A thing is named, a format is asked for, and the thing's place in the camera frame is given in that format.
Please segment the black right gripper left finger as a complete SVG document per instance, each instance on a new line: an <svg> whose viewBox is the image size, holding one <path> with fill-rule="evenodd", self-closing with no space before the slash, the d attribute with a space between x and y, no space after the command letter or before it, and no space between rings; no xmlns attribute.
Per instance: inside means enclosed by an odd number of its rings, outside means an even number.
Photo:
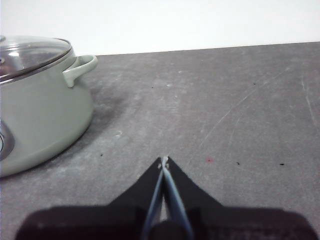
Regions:
<svg viewBox="0 0 320 240"><path fill-rule="evenodd" d="M65 205L29 214L17 240L138 240L162 170L157 158L138 180L105 205Z"/></svg>

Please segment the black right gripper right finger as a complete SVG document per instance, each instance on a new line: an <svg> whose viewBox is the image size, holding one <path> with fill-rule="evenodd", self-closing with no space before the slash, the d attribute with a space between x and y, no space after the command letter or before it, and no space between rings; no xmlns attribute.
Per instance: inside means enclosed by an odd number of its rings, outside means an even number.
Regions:
<svg viewBox="0 0 320 240"><path fill-rule="evenodd" d="M225 206L196 185L170 158L165 160L196 240L313 240L301 214L280 208Z"/></svg>

